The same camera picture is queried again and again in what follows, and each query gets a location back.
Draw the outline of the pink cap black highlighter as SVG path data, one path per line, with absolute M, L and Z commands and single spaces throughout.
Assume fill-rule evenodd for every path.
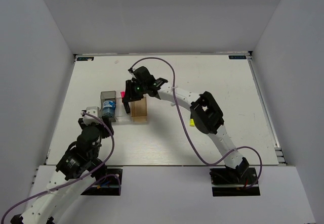
M 123 99 L 124 96 L 125 96 L 125 91 L 121 91 L 121 92 L 120 92 L 120 95 L 121 95 L 121 98 Z

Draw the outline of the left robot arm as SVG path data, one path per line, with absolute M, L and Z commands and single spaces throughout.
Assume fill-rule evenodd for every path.
M 110 119 L 85 112 L 78 123 L 82 131 L 57 163 L 46 189 L 10 207 L 9 211 L 12 211 L 34 200 L 27 210 L 14 215 L 11 223 L 58 223 L 67 208 L 84 191 L 109 177 L 107 159 L 100 160 L 99 151 L 103 139 L 113 138 Z

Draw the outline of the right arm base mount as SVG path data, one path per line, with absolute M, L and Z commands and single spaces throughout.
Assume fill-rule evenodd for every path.
M 237 178 L 225 168 L 211 168 L 210 177 L 213 197 L 260 196 L 256 169 L 250 167 Z

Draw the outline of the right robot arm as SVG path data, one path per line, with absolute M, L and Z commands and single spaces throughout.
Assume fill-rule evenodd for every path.
M 139 101 L 144 98 L 144 95 L 171 102 L 177 107 L 184 130 L 186 130 L 186 126 L 181 116 L 180 107 L 188 110 L 196 129 L 212 140 L 222 156 L 215 163 L 207 163 L 199 155 L 193 142 L 188 140 L 200 161 L 207 166 L 215 166 L 223 161 L 229 172 L 229 178 L 235 183 L 240 183 L 247 177 L 250 165 L 247 159 L 238 152 L 229 137 L 224 125 L 223 112 L 210 92 L 196 94 L 186 91 L 176 86 L 175 77 L 173 77 L 172 83 L 161 77 L 156 79 L 144 66 L 137 69 L 130 68 L 129 73 L 132 75 L 132 79 L 126 81 L 124 103 Z

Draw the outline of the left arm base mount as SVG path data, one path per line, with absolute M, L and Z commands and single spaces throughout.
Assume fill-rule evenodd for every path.
M 122 168 L 108 168 L 106 178 L 88 187 L 83 196 L 120 196 L 122 190 Z

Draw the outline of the blue tape roll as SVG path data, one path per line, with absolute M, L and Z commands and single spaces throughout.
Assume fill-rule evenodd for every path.
M 113 118 L 115 115 L 116 103 L 112 100 L 106 100 L 102 105 L 102 116 Z

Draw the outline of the yellow cap black highlighter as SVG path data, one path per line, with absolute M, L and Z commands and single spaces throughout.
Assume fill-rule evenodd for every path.
M 190 119 L 190 126 L 195 127 L 194 120 L 192 118 Z

